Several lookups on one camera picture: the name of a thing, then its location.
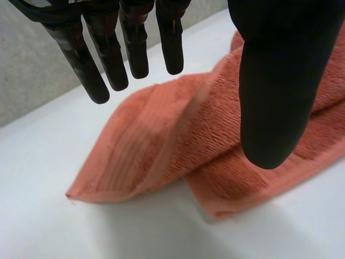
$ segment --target black rubber finger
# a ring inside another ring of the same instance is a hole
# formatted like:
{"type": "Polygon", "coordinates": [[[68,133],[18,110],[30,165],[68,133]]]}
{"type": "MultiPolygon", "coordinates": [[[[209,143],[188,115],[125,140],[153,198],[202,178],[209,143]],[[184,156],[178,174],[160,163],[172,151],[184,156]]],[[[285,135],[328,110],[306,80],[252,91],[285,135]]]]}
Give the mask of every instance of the black rubber finger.
{"type": "Polygon", "coordinates": [[[82,6],[83,16],[109,83],[115,91],[122,91],[128,86],[128,77],[115,34],[119,1],[87,1],[82,2],[82,6]]]}
{"type": "Polygon", "coordinates": [[[109,91],[82,36],[80,18],[64,24],[44,26],[59,44],[90,98],[97,104],[106,103],[109,100],[109,91]]]}
{"type": "Polygon", "coordinates": [[[245,39],[241,142],[247,158],[265,169],[282,164],[300,140],[344,21],[342,1],[287,2],[273,8],[258,31],[237,20],[245,39]]]}
{"type": "Polygon", "coordinates": [[[149,73],[144,22],[152,10],[152,0],[120,1],[120,23],[125,40],[130,70],[136,79],[144,78],[149,73]]]}
{"type": "Polygon", "coordinates": [[[161,35],[162,51],[167,71],[179,74],[183,70],[181,18],[190,0],[157,0],[156,17],[161,35]]]}

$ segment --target textured wall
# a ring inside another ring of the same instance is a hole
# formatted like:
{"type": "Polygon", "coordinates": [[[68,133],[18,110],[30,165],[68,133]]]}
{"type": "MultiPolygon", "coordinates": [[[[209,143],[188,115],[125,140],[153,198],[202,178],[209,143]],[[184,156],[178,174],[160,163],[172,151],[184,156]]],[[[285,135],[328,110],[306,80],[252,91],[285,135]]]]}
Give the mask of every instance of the textured wall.
{"type": "MultiPolygon", "coordinates": [[[[183,17],[187,28],[227,7],[227,0],[192,0],[183,17]]],[[[148,47],[160,41],[154,10],[145,27],[148,47]]],[[[116,28],[127,59],[120,26],[116,28]]],[[[91,39],[86,43],[96,57],[91,39]]],[[[102,71],[98,58],[98,68],[102,71]]],[[[0,127],[80,85],[56,42],[7,0],[0,1],[0,127]]]]}

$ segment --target white table surface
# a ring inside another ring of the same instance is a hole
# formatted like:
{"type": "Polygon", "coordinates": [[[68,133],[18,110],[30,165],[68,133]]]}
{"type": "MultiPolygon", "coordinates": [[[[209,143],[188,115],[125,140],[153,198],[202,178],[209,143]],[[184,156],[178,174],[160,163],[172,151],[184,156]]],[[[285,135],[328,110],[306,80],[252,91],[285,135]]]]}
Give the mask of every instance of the white table surface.
{"type": "MultiPolygon", "coordinates": [[[[183,74],[210,71],[234,32],[227,10],[185,30],[183,74]]],[[[114,205],[64,195],[117,105],[172,78],[161,47],[150,75],[93,104],[79,87],[0,129],[0,258],[345,258],[345,159],[298,188],[221,223],[187,185],[114,205]]]]}

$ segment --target orange towel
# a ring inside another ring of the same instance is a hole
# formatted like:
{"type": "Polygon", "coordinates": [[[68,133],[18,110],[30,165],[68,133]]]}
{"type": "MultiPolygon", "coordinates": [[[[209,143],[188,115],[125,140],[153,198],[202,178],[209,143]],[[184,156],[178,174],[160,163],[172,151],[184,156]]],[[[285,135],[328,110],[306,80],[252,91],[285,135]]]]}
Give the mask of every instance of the orange towel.
{"type": "Polygon", "coordinates": [[[182,76],[130,96],[113,113],[66,193],[120,202],[185,177],[214,218],[264,202],[345,153],[345,26],[323,75],[311,121],[277,169],[251,164],[240,145],[238,73],[243,40],[210,73],[182,76]]]}

